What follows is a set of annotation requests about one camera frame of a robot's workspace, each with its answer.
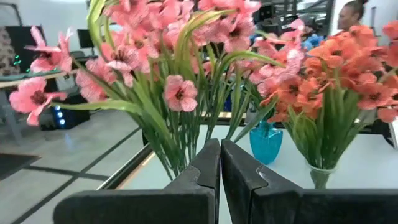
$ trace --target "gray floor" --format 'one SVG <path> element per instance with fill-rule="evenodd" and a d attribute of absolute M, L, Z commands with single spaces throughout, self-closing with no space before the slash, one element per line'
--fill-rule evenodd
<path fill-rule="evenodd" d="M 0 125 L 0 152 L 40 156 L 0 182 L 0 223 L 52 223 L 59 201 L 96 189 L 142 148 L 137 128 L 124 112 L 100 111 L 67 131 L 26 128 L 25 143 L 18 146 Z"/>

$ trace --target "clear glass vase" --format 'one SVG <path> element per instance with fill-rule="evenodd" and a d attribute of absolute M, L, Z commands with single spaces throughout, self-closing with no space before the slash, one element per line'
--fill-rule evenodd
<path fill-rule="evenodd" d="M 333 178 L 336 172 L 336 167 L 333 169 L 320 169 L 310 164 L 307 164 L 310 168 L 310 175 L 315 189 L 324 190 L 326 189 L 327 183 Z"/>
<path fill-rule="evenodd" d="M 260 121 L 259 125 L 250 131 L 250 145 L 254 158 L 265 165 L 273 162 L 278 156 L 282 144 L 283 132 L 274 128 L 274 124 Z"/>

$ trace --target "white wall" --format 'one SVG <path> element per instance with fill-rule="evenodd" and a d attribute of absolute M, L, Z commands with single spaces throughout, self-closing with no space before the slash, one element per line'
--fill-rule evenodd
<path fill-rule="evenodd" d="M 58 33 L 72 28 L 70 50 L 81 50 L 77 29 L 87 29 L 87 6 L 85 0 L 0 0 L 18 5 L 24 26 L 42 26 L 49 45 L 57 45 Z M 0 6 L 0 26 L 18 25 L 12 9 Z M 82 49 L 87 55 L 90 49 Z"/>
<path fill-rule="evenodd" d="M 339 31 L 337 29 L 338 14 L 343 6 L 349 1 L 350 0 L 335 0 L 331 18 L 331 35 L 334 35 Z M 376 6 L 374 27 L 376 34 L 382 36 L 379 43 L 384 45 L 388 43 L 388 38 L 383 35 L 382 28 L 388 22 L 398 19 L 398 0 L 369 0 L 365 5 L 365 13 L 361 21 L 362 24 L 367 26 L 371 25 L 371 8 L 374 6 Z"/>

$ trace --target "table leg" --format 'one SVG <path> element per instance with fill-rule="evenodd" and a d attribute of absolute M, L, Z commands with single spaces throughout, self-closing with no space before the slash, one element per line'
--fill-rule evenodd
<path fill-rule="evenodd" d="M 2 108 L 2 112 L 4 113 L 6 123 L 9 126 L 12 135 L 14 135 L 15 140 L 18 145 L 22 145 L 23 138 L 21 134 L 21 129 L 18 126 L 17 118 L 15 116 L 15 112 L 11 105 L 8 102 L 6 92 L 4 90 L 0 90 L 0 105 Z"/>

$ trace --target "black mat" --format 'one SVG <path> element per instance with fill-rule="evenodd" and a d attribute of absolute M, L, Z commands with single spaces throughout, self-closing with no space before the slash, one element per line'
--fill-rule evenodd
<path fill-rule="evenodd" d="M 38 156 L 0 153 L 0 180 L 4 180 L 37 159 Z"/>

